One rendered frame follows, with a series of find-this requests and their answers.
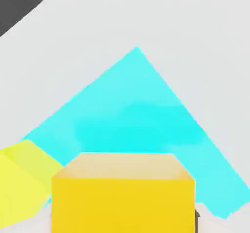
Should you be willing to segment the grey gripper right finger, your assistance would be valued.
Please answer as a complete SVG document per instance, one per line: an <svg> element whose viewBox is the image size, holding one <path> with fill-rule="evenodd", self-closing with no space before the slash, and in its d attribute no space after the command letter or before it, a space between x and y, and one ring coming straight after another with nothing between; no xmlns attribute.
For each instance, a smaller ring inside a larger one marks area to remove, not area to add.
<svg viewBox="0 0 250 233"><path fill-rule="evenodd" d="M203 203L196 203L195 208L200 215L198 233L231 233L231 230L226 226L226 221L212 215Z"/></svg>

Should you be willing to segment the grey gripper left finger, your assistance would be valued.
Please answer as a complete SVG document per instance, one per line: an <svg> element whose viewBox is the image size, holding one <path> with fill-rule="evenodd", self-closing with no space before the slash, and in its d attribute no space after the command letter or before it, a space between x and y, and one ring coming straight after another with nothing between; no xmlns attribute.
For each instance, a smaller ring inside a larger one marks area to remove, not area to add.
<svg viewBox="0 0 250 233"><path fill-rule="evenodd" d="M51 233L51 195L31 219L29 233Z"/></svg>

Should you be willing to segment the small orange-yellow cube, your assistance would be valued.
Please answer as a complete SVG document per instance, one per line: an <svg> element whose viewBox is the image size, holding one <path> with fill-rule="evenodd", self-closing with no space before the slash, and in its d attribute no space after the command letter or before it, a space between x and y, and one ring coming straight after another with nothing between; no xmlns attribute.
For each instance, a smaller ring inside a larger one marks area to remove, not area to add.
<svg viewBox="0 0 250 233"><path fill-rule="evenodd" d="M52 178L51 233L195 233L195 180L173 154L79 154Z"/></svg>

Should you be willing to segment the small pale yellow cube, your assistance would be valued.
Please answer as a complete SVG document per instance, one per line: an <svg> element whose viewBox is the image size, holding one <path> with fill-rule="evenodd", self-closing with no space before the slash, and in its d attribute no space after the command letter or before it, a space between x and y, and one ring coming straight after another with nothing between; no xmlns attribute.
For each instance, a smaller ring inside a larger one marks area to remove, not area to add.
<svg viewBox="0 0 250 233"><path fill-rule="evenodd" d="M30 140L0 149L0 229L35 216L62 168Z"/></svg>

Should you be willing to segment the large cyan box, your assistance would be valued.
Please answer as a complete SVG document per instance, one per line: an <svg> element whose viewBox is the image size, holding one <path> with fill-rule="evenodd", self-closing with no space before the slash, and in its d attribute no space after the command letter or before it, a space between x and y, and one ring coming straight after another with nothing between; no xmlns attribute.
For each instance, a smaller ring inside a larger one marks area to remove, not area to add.
<svg viewBox="0 0 250 233"><path fill-rule="evenodd" d="M196 202L227 218L250 188L139 48L81 90L26 140L62 165L81 152L172 153L196 181Z"/></svg>

